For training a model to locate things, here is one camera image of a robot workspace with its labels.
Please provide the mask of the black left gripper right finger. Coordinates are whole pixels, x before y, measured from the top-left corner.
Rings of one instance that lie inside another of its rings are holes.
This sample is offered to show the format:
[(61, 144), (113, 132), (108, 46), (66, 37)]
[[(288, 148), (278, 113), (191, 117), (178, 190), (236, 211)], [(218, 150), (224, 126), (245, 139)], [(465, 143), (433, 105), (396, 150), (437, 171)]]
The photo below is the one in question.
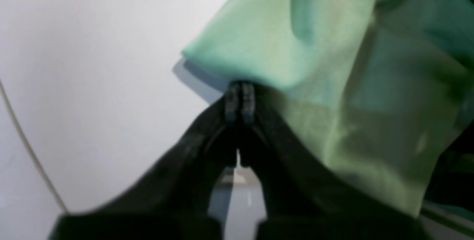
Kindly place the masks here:
[(427, 240), (421, 223), (340, 180), (240, 82), (241, 162), (259, 178), (267, 218), (258, 240)]

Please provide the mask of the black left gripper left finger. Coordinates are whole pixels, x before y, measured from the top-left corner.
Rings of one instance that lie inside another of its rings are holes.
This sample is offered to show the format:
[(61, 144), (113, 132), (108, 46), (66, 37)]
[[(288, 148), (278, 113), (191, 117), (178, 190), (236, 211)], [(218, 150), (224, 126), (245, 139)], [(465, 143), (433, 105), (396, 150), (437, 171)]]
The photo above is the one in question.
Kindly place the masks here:
[(241, 83), (208, 107), (125, 193), (85, 214), (59, 218), (51, 240), (220, 240), (208, 216), (212, 189), (237, 162)]

